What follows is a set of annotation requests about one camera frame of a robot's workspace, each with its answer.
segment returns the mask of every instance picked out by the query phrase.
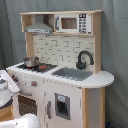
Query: play kitchen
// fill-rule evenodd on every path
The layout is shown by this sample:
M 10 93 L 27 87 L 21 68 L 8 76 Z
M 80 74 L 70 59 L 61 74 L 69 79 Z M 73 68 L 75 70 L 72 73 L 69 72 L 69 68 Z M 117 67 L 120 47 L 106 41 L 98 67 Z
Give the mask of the play kitchen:
M 105 86 L 114 76 L 101 70 L 101 14 L 21 13 L 27 58 L 7 68 L 20 88 L 14 118 L 33 113 L 42 128 L 105 127 Z

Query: knob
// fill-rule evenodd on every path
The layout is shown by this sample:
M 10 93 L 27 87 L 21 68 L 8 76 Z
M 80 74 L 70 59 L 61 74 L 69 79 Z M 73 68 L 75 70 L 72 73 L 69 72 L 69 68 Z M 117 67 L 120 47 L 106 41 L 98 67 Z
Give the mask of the knob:
M 31 86 L 36 87 L 37 86 L 37 82 L 36 81 L 32 81 Z
M 18 77 L 17 76 L 13 75 L 12 79 L 13 79 L 13 81 L 18 82 Z

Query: countertop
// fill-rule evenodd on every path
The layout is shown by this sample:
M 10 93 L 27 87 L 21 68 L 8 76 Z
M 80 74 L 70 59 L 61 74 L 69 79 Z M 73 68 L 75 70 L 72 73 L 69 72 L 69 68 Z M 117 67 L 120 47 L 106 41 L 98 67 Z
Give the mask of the countertop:
M 70 79 L 56 77 L 56 76 L 51 75 L 51 73 L 53 73 L 54 71 L 56 71 L 60 68 L 63 68 L 63 66 L 58 66 L 58 67 L 56 67 L 48 72 L 45 72 L 45 73 L 37 73 L 37 72 L 32 72 L 32 71 L 27 71 L 27 70 L 16 68 L 16 66 L 18 66 L 20 64 L 11 66 L 11 67 L 7 68 L 7 70 L 15 70 L 15 71 L 24 72 L 27 74 L 33 74 L 36 76 L 41 76 L 44 79 L 59 81 L 59 82 L 65 83 L 65 84 L 71 84 L 73 86 L 81 87 L 81 88 L 101 88 L 101 87 L 109 86 L 114 82 L 114 76 L 107 71 L 100 71 L 99 73 L 93 74 L 83 81 L 75 81 L 75 80 L 70 80 Z

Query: faucet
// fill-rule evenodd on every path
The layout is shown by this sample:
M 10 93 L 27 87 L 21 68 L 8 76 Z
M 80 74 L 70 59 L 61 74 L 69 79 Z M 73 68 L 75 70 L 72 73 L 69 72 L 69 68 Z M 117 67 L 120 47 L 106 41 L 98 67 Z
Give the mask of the faucet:
M 90 64 L 91 64 L 91 65 L 94 64 L 92 55 L 91 55 L 88 51 L 81 51 L 81 52 L 79 53 L 79 55 L 78 55 L 78 62 L 76 63 L 77 69 L 80 69 L 80 70 L 86 68 L 86 62 L 85 62 L 85 63 L 82 63 L 82 62 L 81 62 L 81 56 L 82 56 L 82 54 L 87 54 L 87 55 L 89 56 L 89 58 L 90 58 Z

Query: cabinet door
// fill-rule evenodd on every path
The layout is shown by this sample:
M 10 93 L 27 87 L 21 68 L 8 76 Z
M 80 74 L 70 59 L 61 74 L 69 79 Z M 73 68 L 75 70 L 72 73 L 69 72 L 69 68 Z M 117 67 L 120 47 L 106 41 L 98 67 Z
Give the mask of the cabinet door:
M 45 81 L 46 128 L 82 128 L 81 89 Z

